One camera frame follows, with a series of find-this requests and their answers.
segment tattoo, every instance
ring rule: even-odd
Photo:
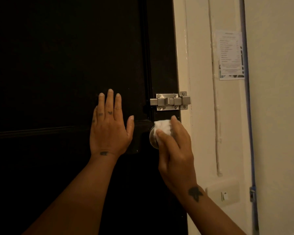
[[[106,156],[106,155],[108,155],[108,152],[100,152],[100,155],[104,155],[104,156]]]
[[[197,186],[192,187],[188,190],[188,194],[196,200],[196,202],[199,201],[199,196],[203,196],[203,193],[201,193]]]

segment white wall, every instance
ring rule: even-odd
[[[211,50],[211,34],[213,36],[215,30],[240,31],[239,0],[174,0],[174,12],[180,90],[187,90],[192,99],[190,110],[181,111],[181,118],[192,137],[197,182],[206,188],[236,178],[240,185],[240,202],[223,210],[247,234],[252,234],[249,202],[251,158],[245,85],[243,80],[218,80],[217,66],[212,66],[217,56]],[[215,110],[218,111],[221,177],[217,175],[216,164]],[[198,234],[190,220],[189,234]]]
[[[245,0],[261,235],[294,234],[294,0]]]

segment forearm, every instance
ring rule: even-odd
[[[198,186],[198,196],[185,191],[179,198],[181,204],[202,235],[245,234]]]
[[[110,155],[92,156],[24,234],[97,234],[115,163]]]

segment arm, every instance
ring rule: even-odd
[[[133,130],[133,116],[125,129],[121,95],[116,95],[114,104],[110,89],[105,104],[101,93],[91,125],[89,163],[24,235],[98,234],[113,168],[129,146]]]
[[[197,185],[191,138],[175,116],[174,137],[157,130],[159,171],[202,235],[245,233]]]

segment round metal door knob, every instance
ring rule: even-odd
[[[155,127],[153,126],[149,133],[149,142],[155,149],[159,149],[157,139],[154,136],[154,132],[155,132]]]

